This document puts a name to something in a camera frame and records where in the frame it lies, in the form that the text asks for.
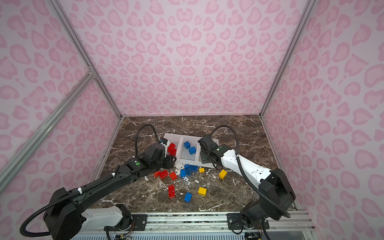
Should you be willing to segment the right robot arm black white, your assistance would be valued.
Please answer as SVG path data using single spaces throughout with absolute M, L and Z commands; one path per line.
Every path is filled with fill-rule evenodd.
M 289 208 L 296 199 L 285 172 L 279 168 L 270 170 L 255 164 L 239 154 L 239 147 L 218 145 L 210 135 L 203 136 L 198 143 L 202 159 L 215 167 L 232 170 L 242 176 L 259 195 L 240 211 L 240 221 L 247 229 L 261 224 L 262 219 L 280 220 L 291 218 Z

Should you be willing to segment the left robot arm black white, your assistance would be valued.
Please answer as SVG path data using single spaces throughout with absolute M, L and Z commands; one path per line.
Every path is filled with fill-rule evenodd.
M 175 162 L 167 154 L 170 145 L 170 141 L 161 139 L 159 143 L 150 145 L 144 153 L 117 166 L 108 176 L 69 191 L 64 188 L 55 191 L 50 200 L 53 206 L 43 216 L 49 235 L 54 240 L 69 240 L 91 226 L 107 231 L 130 231 L 134 220 L 123 204 L 117 204 L 100 217 L 91 216 L 87 209 L 114 191 L 161 168 L 170 169 Z

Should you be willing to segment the red lego brick square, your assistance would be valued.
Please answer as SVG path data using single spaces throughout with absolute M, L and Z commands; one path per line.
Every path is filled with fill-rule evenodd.
M 175 173 L 175 172 L 171 172 L 170 173 L 170 178 L 173 180 L 173 181 L 175 181 L 176 179 L 177 179 L 177 174 Z

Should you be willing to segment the long red lego brick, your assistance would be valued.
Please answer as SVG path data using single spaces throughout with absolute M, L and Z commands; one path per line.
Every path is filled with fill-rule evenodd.
M 176 149 L 172 149 L 170 151 L 170 156 L 176 156 L 176 153 L 177 153 L 177 150 Z
M 171 198 L 171 199 L 176 196 L 175 186 L 174 185 L 169 185 L 168 186 L 168 195 L 169 195 L 169 198 Z
M 168 153 L 172 152 L 175 148 L 176 148 L 176 145 L 174 143 L 171 143 L 167 148 Z

